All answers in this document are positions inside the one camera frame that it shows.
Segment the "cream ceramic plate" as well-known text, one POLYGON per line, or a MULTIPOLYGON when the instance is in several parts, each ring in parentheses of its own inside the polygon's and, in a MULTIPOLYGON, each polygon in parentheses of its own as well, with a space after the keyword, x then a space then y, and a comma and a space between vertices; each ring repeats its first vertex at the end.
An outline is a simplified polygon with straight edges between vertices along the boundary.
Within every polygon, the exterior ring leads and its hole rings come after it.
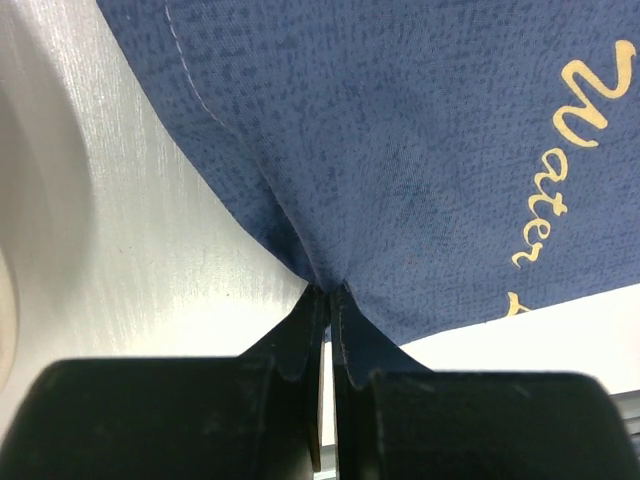
POLYGON ((27 293, 59 310, 77 288, 92 236, 88 155, 65 89, 1 85, 1 381, 28 324, 27 293))

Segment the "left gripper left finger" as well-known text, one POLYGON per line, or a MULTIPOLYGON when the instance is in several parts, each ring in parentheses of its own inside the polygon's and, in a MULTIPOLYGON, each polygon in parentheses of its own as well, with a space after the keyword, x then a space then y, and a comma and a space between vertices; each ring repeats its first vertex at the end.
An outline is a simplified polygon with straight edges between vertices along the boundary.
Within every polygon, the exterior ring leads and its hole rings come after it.
POLYGON ((87 358, 33 382, 5 479, 309 479, 321 467, 326 299, 307 288, 236 357, 87 358))

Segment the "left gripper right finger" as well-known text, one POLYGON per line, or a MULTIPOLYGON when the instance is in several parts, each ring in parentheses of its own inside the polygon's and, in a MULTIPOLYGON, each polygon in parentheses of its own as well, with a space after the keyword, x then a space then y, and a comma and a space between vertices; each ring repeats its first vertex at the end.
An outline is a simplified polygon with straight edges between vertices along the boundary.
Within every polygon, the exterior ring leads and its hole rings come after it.
POLYGON ((341 479, 635 479, 639 459, 593 378, 436 372, 350 292, 329 298, 341 479))

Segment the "blue placemat with gold print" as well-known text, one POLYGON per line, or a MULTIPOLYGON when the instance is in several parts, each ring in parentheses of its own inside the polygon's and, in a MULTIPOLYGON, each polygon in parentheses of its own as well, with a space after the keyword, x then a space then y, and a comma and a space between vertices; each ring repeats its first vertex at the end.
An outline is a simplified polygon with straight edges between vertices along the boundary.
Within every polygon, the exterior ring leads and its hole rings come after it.
POLYGON ((639 366, 635 1, 103 1, 169 135, 432 368, 639 366))

